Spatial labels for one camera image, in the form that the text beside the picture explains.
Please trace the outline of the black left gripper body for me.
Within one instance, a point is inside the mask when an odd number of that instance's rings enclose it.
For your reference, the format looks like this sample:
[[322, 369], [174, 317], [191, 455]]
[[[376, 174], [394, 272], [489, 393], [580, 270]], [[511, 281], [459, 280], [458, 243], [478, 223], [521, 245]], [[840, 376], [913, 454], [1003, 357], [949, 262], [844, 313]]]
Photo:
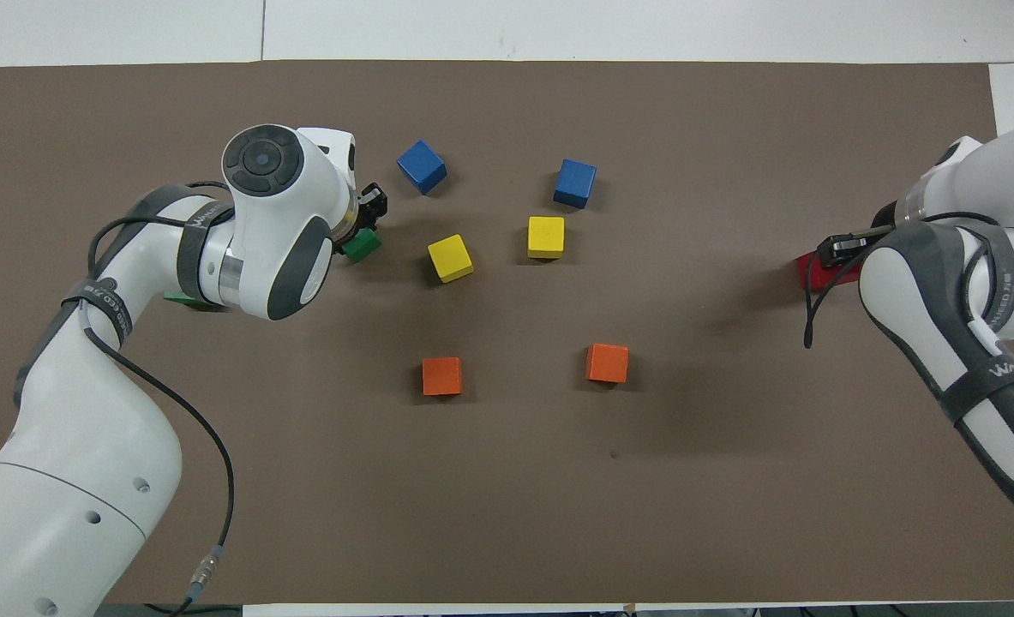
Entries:
[[363, 228], [375, 229], [375, 191], [364, 190], [357, 197], [357, 216], [352, 226], [352, 231], [345, 236], [345, 242], [354, 239], [357, 233]]

